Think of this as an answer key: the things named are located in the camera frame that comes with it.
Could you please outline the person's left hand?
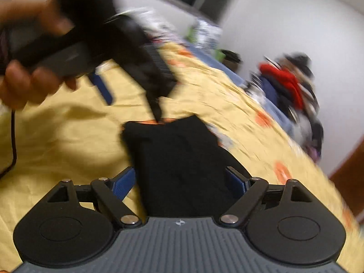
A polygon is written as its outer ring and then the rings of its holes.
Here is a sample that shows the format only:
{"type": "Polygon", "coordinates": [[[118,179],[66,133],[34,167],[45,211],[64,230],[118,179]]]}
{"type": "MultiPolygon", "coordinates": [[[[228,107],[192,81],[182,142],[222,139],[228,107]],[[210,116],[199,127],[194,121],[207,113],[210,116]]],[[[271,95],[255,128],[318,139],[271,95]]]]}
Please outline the person's left hand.
{"type": "MultiPolygon", "coordinates": [[[[2,0],[1,25],[37,21],[44,31],[56,36],[68,33],[73,25],[61,14],[55,0],[2,0]]],[[[11,61],[1,77],[1,101],[11,110],[21,110],[27,103],[41,104],[65,84],[77,90],[76,79],[59,78],[40,67],[30,73],[18,61],[11,61]]]]}

